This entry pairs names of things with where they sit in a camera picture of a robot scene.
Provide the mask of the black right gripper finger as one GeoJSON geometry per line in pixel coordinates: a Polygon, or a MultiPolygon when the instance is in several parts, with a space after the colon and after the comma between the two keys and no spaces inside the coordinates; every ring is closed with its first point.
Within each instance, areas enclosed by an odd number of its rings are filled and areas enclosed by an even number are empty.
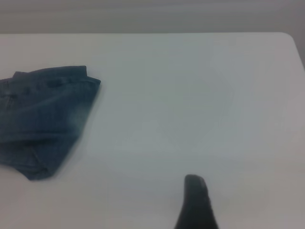
{"type": "Polygon", "coordinates": [[[184,178],[183,205],[176,229],[218,229],[205,180],[198,175],[184,178]]]}

